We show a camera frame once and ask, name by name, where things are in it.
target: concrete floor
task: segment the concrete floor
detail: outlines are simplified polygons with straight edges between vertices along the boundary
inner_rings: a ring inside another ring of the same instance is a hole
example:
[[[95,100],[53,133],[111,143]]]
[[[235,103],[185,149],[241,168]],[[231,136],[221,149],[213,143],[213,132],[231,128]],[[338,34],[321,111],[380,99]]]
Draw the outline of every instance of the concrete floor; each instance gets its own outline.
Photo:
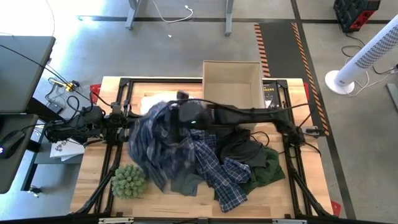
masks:
[[[223,35],[221,22],[137,22],[133,30],[127,30],[123,22],[76,19],[77,15],[126,17],[127,0],[49,0],[49,3],[55,16],[57,38],[50,65],[67,80],[79,81],[86,95],[88,87],[101,83],[103,76],[199,77],[203,60],[259,60],[252,23],[234,23],[233,34],[228,38]],[[157,3],[164,16],[186,15],[185,4],[195,11],[196,17],[224,16],[224,0],[158,0]],[[333,0],[297,0],[297,4],[302,19],[335,18]],[[139,17],[158,17],[150,1],[143,2],[140,10]],[[391,19],[397,11],[397,1],[383,0],[372,19]],[[294,14],[289,0],[245,0],[236,1],[234,17],[293,19]],[[2,0],[0,21],[0,32],[14,35],[51,35],[53,31],[52,15],[45,0]],[[367,24],[354,36],[367,42],[382,27]],[[345,37],[336,24],[304,24],[303,28],[356,216],[360,220],[398,223],[398,196],[392,193],[398,188],[395,163],[398,152],[394,150],[398,143],[394,129],[398,113],[384,86],[387,82],[398,84],[397,78],[392,75],[355,98],[333,94],[323,77],[343,66],[342,46],[358,43]],[[394,60],[397,54],[398,50],[391,52],[376,69],[391,68],[398,63]],[[381,78],[373,72],[369,74],[372,82]],[[35,92],[35,97],[44,103],[44,95],[50,90],[48,77],[51,74],[44,72]],[[62,116],[67,118],[71,114],[71,109],[67,109]],[[319,145],[331,199],[341,203],[324,139],[319,140]],[[26,152],[12,189],[0,195],[0,220],[69,212],[79,166],[39,166],[33,184],[43,187],[45,192],[40,198],[33,198],[19,191],[31,156]]]

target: round cactus plant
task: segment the round cactus plant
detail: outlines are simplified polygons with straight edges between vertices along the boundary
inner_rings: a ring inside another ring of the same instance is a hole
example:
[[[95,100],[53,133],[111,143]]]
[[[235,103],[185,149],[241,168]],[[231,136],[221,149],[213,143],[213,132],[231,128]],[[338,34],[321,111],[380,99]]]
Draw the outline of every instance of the round cactus plant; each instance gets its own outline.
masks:
[[[133,165],[119,167],[112,177],[113,195],[121,199],[136,198],[143,193],[145,187],[144,171]]]

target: striped floor tape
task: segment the striped floor tape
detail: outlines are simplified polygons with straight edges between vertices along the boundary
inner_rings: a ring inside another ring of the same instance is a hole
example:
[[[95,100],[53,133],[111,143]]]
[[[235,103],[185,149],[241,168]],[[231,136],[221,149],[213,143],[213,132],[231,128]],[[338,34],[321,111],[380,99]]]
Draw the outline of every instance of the striped floor tape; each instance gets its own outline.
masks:
[[[254,31],[256,33],[257,44],[259,46],[262,72],[265,77],[269,78],[269,77],[271,77],[271,75],[269,74],[268,59],[267,59],[267,55],[266,55],[266,49],[264,48],[264,43],[262,41],[262,34],[261,34],[259,24],[254,25]]]
[[[302,45],[302,42],[301,42],[299,29],[297,28],[297,24],[295,22],[292,22],[292,27],[293,27],[294,35],[296,37],[298,48],[300,49],[301,58],[303,59],[303,64],[304,64],[304,67],[305,67],[305,71],[307,73],[308,80],[310,81],[310,86],[311,86],[312,93],[313,93],[313,96],[314,96],[314,99],[315,99],[315,103],[317,104],[319,116],[321,117],[323,129],[325,130],[325,134],[328,136],[329,135],[329,127],[328,127],[328,125],[326,123],[326,118],[325,118],[325,115],[323,114],[323,110],[322,110],[322,106],[321,106],[321,103],[320,103],[320,100],[319,100],[317,89],[315,88],[315,84],[313,82],[313,78],[312,78],[312,75],[311,75],[310,67],[308,66],[307,57],[305,56],[305,53],[304,53],[304,48],[303,48],[303,45]]]

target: white tower fan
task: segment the white tower fan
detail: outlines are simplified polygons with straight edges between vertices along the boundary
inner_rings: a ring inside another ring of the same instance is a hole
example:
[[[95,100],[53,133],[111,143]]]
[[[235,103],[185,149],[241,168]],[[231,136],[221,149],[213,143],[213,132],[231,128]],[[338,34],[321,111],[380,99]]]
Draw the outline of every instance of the white tower fan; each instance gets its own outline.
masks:
[[[337,94],[347,95],[354,90],[354,81],[398,44],[398,15],[395,16],[340,71],[325,76],[327,87]]]

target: wooden tabletop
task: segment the wooden tabletop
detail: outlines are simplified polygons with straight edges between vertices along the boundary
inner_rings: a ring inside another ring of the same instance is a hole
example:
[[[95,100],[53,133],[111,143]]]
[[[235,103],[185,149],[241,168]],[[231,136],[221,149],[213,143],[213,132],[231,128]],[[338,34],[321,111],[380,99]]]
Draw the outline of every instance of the wooden tabletop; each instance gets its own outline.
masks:
[[[99,94],[106,102],[116,101],[120,77],[104,77],[101,93]],[[289,85],[290,100],[292,105],[307,103],[307,97],[301,79],[287,79]],[[157,93],[176,93],[183,90],[196,98],[202,97],[202,85],[196,83],[135,83],[132,94],[132,110],[139,114],[141,107],[141,99],[144,96],[152,96]],[[108,114],[111,109],[98,101],[98,105],[102,107]],[[294,108],[295,124],[299,125],[309,114],[308,106]],[[312,126],[311,118],[308,119],[304,126]],[[272,123],[258,124],[254,131],[264,131],[270,137],[269,146],[276,151],[284,150],[282,145],[282,137],[276,131]],[[265,144],[267,139],[261,134],[256,134],[258,141]],[[314,138],[308,137],[306,141],[317,146]],[[101,168],[103,164],[106,145],[98,143],[86,148],[83,161],[80,167],[75,193],[73,194],[70,211],[77,211],[83,206],[94,189],[98,186]],[[124,144],[121,158],[121,166],[133,164],[127,153],[128,145]],[[323,208],[332,213],[328,188],[326,185],[325,175],[320,155],[314,149],[308,146],[302,146],[302,160],[307,179],[308,188],[314,194],[315,198],[321,203]],[[279,156],[280,165],[287,176],[286,161],[283,154]],[[108,198],[109,185],[104,191],[103,210]],[[297,187],[298,200],[300,209],[305,212],[303,206],[303,198],[301,190]],[[223,213],[220,210],[218,201],[213,200],[214,190],[207,187],[206,183],[198,186],[196,197],[185,197],[170,191],[170,186],[165,192],[161,192],[153,183],[150,183],[146,191],[139,197],[132,200],[121,200],[114,198],[112,214],[123,212],[124,216],[129,217],[168,217],[168,218],[283,218],[285,214],[291,214],[294,217],[292,198],[290,194],[290,185],[288,178],[274,182],[265,187],[254,189],[248,195],[248,201],[235,208],[234,210]]]

